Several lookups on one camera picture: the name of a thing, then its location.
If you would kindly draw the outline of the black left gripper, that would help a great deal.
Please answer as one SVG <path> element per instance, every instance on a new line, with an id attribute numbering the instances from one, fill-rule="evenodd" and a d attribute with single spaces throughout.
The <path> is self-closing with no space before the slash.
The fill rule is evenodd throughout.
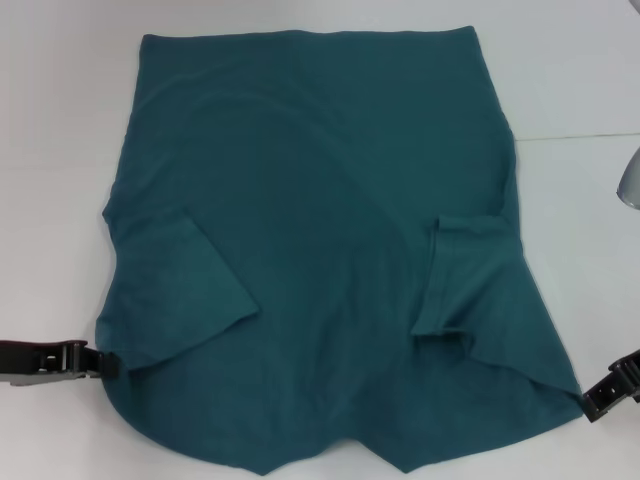
<path id="1" fill-rule="evenodd" d="M 85 341 L 29 343 L 1 341 L 1 381 L 11 386 L 34 386 L 65 379 L 116 378 L 119 359 L 87 346 Z"/>

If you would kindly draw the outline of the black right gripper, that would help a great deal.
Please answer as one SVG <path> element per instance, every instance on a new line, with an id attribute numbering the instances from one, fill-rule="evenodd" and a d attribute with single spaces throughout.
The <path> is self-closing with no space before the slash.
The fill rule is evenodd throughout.
<path id="1" fill-rule="evenodd" d="M 587 419 L 594 423 L 606 415 L 621 401 L 639 399 L 640 351 L 637 350 L 618 361 L 610 373 L 583 394 L 582 409 Z"/>

